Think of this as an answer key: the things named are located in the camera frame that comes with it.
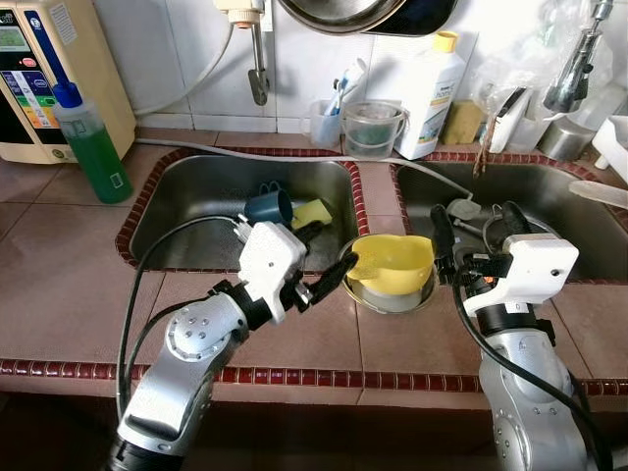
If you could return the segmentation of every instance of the dish soap bottle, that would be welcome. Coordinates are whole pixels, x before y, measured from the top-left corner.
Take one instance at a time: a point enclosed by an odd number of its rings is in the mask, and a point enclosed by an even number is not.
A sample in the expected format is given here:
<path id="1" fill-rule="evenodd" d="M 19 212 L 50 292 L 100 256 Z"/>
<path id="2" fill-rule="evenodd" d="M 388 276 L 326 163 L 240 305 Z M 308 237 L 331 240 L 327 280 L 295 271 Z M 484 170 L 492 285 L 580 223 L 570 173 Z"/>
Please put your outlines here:
<path id="1" fill-rule="evenodd" d="M 436 149 L 447 110 L 466 69 L 466 63 L 455 53 L 457 38 L 454 32 L 437 32 L 432 50 L 412 61 L 405 72 L 408 89 L 401 105 L 409 118 L 394 148 L 406 159 L 419 159 Z"/>
<path id="2" fill-rule="evenodd" d="M 95 103 L 83 101 L 71 82 L 59 83 L 52 91 L 55 118 L 98 199 L 114 204 L 129 198 L 133 188 Z"/>

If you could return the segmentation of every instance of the yellow plastic bowl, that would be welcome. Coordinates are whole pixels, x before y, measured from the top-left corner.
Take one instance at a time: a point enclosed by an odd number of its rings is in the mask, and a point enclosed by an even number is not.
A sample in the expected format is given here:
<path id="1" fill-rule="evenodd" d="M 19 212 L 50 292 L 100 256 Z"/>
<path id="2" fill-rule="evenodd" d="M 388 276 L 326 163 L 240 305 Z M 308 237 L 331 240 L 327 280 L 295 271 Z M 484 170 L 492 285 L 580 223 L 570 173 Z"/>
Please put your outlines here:
<path id="1" fill-rule="evenodd" d="M 368 235 L 351 247 L 357 265 L 346 275 L 382 294 L 402 295 L 427 283 L 434 265 L 432 241 L 418 235 Z"/>

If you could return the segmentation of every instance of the stainless steel sink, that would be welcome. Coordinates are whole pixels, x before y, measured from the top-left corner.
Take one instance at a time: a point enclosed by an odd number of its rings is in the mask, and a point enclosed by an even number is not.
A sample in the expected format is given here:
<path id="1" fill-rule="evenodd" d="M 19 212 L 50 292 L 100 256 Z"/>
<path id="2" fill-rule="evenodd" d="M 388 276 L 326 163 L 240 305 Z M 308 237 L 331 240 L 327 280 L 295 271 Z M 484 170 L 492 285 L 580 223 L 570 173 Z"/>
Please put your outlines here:
<path id="1" fill-rule="evenodd" d="M 483 206 L 478 218 L 468 223 L 482 229 L 492 216 L 492 205 L 515 201 L 526 216 L 553 228 L 580 250 L 571 280 L 602 279 L 628 281 L 628 234 L 611 212 L 601 203 L 590 201 L 568 190 L 578 180 L 556 168 L 537 165 L 492 164 L 477 180 L 468 163 L 426 162 L 474 193 L 474 201 Z M 431 236 L 434 228 L 430 209 L 441 203 L 445 207 L 459 191 L 416 170 L 401 168 L 397 172 L 401 195 L 405 201 L 412 230 Z M 460 243 L 483 248 L 480 237 L 454 228 Z"/>
<path id="2" fill-rule="evenodd" d="M 305 270 L 332 265 L 340 249 L 357 237 L 348 170 L 333 162 L 278 163 L 218 155 L 187 157 L 169 166 L 131 239 L 136 259 L 162 234 L 180 223 L 204 215 L 236 216 L 262 183 L 276 181 L 293 205 L 322 199 L 333 222 L 310 243 Z M 152 269 L 236 270 L 242 250 L 233 226 L 212 221 L 191 227 L 158 249 Z"/>

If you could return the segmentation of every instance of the green dish soap bottle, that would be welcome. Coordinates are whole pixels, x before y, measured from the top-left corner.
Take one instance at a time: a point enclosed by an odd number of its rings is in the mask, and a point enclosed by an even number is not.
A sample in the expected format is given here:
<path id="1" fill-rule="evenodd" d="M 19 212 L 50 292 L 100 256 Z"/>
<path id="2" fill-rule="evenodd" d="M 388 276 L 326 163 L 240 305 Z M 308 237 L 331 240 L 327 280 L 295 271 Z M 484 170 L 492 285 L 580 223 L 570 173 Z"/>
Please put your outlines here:
<path id="1" fill-rule="evenodd" d="M 98 199 L 115 204 L 129 198 L 133 188 L 95 103 L 83 101 L 69 81 L 56 84 L 52 91 L 57 99 L 55 118 Z"/>

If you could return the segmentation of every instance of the countertop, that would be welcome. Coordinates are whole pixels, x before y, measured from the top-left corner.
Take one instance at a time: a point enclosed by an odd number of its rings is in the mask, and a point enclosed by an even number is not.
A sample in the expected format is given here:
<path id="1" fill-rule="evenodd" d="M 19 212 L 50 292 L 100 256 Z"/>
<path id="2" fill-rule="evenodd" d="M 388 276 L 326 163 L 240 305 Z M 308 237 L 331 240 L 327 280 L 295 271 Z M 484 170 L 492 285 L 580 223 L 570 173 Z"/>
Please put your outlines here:
<path id="1" fill-rule="evenodd" d="M 218 146 L 310 148 L 296 134 L 143 130 L 143 136 Z M 441 149 L 466 152 L 459 146 Z M 135 195 L 101 204 L 78 167 L 0 159 L 0 391 L 114 395 L 119 335 L 133 268 L 114 239 L 156 162 L 172 147 L 135 145 L 124 163 Z M 405 234 L 388 164 L 360 163 L 371 233 Z M 144 276 L 131 335 L 152 313 L 204 294 L 223 278 Z M 587 381 L 598 407 L 628 410 L 628 287 L 567 285 L 541 309 L 558 355 Z M 155 330 L 138 357 L 149 365 Z M 410 315 L 383 316 L 338 289 L 280 326 L 266 325 L 218 378 L 215 400 L 488 408 L 478 348 L 449 289 Z"/>

